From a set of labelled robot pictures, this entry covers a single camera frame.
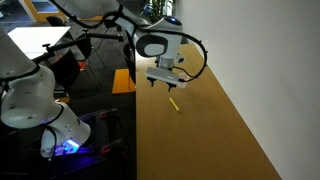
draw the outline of wooden table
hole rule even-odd
[[[180,53],[186,62],[179,66],[195,74],[198,50],[182,45]],[[168,92],[146,79],[154,60],[137,58],[136,66],[138,180],[281,179],[209,67]]]
[[[42,45],[55,45],[69,29],[69,26],[18,27],[8,35],[29,59],[34,59],[47,52]]]

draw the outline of pencil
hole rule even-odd
[[[173,107],[174,107],[177,111],[180,110],[179,107],[176,105],[176,103],[173,101],[172,98],[169,98],[169,101],[171,102],[171,104],[173,105]]]

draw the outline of white wall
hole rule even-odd
[[[280,176],[320,179],[320,1],[176,3]]]

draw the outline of yellow pencil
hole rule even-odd
[[[173,107],[174,107],[177,111],[180,110],[179,107],[176,105],[176,103],[173,101],[172,98],[169,98],[169,101],[171,102],[171,104],[173,105]]]

